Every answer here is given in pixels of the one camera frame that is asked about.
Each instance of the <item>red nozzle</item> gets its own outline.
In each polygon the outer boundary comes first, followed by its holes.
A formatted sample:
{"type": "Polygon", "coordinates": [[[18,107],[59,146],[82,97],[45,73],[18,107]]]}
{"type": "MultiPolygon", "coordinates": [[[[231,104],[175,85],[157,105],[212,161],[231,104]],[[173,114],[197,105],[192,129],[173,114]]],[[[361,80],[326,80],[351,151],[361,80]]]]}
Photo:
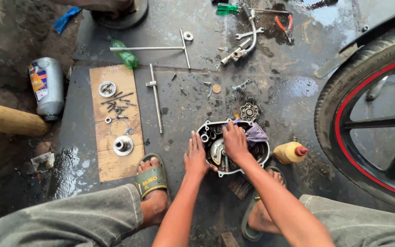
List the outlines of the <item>red nozzle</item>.
{"type": "Polygon", "coordinates": [[[307,154],[308,149],[306,149],[304,146],[299,146],[295,148],[295,155],[296,156],[304,156],[307,154]]]}

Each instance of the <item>label on bottle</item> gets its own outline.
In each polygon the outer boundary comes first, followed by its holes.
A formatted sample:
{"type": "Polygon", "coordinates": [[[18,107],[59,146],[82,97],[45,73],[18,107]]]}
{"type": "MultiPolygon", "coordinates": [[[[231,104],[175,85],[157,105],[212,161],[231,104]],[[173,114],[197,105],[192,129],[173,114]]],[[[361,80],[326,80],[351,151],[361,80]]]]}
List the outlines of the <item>label on bottle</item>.
{"type": "Polygon", "coordinates": [[[37,62],[33,62],[29,65],[29,73],[33,92],[36,101],[39,103],[41,99],[48,95],[47,71],[40,69],[37,62]]]}

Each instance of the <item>red rim stripe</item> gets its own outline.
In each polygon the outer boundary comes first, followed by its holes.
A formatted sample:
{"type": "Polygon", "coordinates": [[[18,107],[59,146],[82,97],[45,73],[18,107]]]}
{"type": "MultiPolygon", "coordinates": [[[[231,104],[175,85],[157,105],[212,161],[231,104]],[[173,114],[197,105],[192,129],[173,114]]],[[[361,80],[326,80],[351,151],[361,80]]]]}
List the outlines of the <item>red rim stripe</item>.
{"type": "Polygon", "coordinates": [[[395,188],[393,188],[393,187],[387,185],[386,183],[380,181],[379,179],[373,177],[370,173],[365,171],[365,169],[363,169],[351,157],[351,155],[348,153],[347,149],[345,148],[344,143],[342,142],[342,137],[341,137],[341,133],[340,133],[340,127],[339,127],[339,123],[340,123],[340,120],[341,120],[342,112],[344,111],[344,108],[346,107],[348,102],[350,102],[350,100],[354,97],[354,95],[356,95],[356,93],[358,93],[362,88],[364,88],[372,80],[374,80],[377,77],[381,76],[383,73],[386,73],[389,70],[392,70],[393,68],[395,68],[395,62],[390,64],[390,65],[387,65],[387,66],[383,67],[381,70],[377,71],[376,73],[374,73],[373,75],[368,77],[365,81],[363,81],[361,84],[359,84],[352,92],[350,92],[350,94],[348,94],[348,96],[343,100],[341,106],[339,106],[339,109],[337,110],[336,120],[335,120],[335,133],[336,133],[336,137],[337,137],[337,141],[339,143],[339,146],[341,147],[344,155],[347,157],[347,159],[350,161],[350,163],[352,163],[353,166],[356,167],[360,172],[362,172],[366,177],[368,177],[369,179],[373,180],[374,182],[376,182],[377,184],[381,185],[382,187],[387,188],[387,189],[389,189],[389,190],[391,190],[392,192],[395,193],[395,188]]]}

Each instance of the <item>hand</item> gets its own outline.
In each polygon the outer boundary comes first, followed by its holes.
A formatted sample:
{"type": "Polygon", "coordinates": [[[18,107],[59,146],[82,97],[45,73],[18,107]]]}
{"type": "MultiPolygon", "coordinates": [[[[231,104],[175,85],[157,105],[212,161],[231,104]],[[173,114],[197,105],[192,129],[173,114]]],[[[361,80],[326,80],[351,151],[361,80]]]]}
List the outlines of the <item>hand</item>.
{"type": "Polygon", "coordinates": [[[250,155],[243,128],[234,125],[233,121],[229,121],[227,126],[222,128],[222,134],[223,149],[235,163],[238,163],[239,159],[245,158],[245,155],[250,155]]]}
{"type": "Polygon", "coordinates": [[[188,142],[188,155],[184,154],[185,172],[204,177],[208,170],[217,171],[217,167],[205,160],[205,150],[199,133],[191,132],[188,142]]]}

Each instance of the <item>bare foot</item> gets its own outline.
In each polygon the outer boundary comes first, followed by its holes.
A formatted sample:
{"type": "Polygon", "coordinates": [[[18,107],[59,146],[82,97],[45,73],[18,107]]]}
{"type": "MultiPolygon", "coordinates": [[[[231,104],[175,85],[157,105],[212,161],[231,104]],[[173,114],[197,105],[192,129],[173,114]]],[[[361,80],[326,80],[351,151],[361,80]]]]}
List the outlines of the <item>bare foot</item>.
{"type": "MultiPolygon", "coordinates": [[[[273,177],[286,188],[283,177],[279,172],[274,171],[273,177]]],[[[251,214],[248,218],[248,225],[256,231],[281,234],[280,230],[277,228],[274,222],[272,222],[271,217],[266,211],[265,205],[263,204],[262,200],[259,200],[252,209],[251,214]]]]}
{"type": "MultiPolygon", "coordinates": [[[[138,175],[156,166],[159,166],[158,159],[156,157],[152,157],[150,161],[140,163],[136,174],[138,175]]],[[[167,198],[167,192],[165,189],[160,188],[149,192],[141,203],[144,228],[159,225],[169,206],[170,200],[167,198]]]]}

